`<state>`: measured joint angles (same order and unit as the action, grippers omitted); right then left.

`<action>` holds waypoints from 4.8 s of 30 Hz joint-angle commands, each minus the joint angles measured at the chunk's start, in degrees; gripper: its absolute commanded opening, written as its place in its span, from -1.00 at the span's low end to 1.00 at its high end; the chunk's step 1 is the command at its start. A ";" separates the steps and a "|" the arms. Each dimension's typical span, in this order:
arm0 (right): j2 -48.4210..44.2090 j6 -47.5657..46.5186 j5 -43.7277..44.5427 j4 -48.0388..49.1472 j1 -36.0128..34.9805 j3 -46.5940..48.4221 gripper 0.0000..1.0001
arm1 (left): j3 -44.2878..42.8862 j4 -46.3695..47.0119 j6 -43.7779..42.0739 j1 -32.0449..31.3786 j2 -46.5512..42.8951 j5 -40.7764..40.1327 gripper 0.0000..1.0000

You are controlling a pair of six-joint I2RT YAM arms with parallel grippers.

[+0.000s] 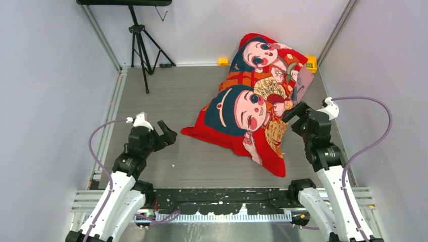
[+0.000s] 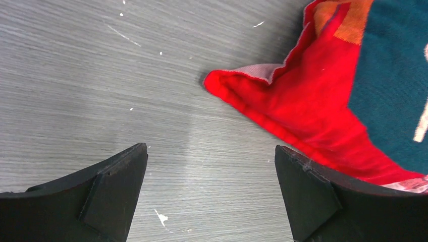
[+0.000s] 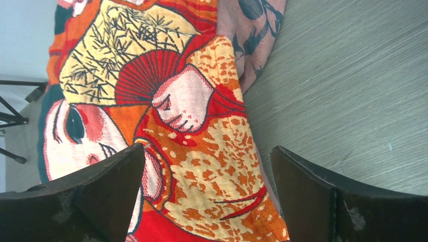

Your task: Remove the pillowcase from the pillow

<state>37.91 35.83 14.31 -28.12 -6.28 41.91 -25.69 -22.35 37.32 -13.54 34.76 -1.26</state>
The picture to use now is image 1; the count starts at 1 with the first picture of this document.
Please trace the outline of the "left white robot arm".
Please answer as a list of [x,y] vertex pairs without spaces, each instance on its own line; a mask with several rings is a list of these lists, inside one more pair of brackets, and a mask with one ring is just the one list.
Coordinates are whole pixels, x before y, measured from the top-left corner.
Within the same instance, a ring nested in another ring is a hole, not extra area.
[[124,150],[114,162],[108,186],[78,231],[69,231],[66,241],[118,241],[140,208],[155,202],[155,191],[149,182],[139,180],[151,153],[175,143],[177,133],[163,120],[158,121],[159,134],[145,120],[129,119],[133,127]]

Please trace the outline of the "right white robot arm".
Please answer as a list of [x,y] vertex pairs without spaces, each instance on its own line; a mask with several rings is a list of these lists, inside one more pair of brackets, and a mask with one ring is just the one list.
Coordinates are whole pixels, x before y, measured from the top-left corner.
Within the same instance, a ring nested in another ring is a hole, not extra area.
[[306,159],[328,197],[325,202],[314,182],[305,178],[291,181],[288,200],[307,210],[325,241],[383,241],[374,235],[361,213],[347,174],[349,167],[340,148],[331,141],[332,120],[338,114],[338,105],[331,98],[325,99],[319,110],[302,101],[285,111],[285,123],[298,117],[291,129],[302,137]]

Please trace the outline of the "red cartoon print pillowcase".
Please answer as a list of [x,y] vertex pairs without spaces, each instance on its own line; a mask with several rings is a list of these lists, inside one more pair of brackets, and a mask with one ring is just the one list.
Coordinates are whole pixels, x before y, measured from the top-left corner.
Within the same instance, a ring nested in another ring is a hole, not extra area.
[[218,94],[183,135],[247,156],[278,177],[286,176],[281,150],[285,112],[303,96],[311,78],[305,55],[285,44],[248,33],[240,41]]

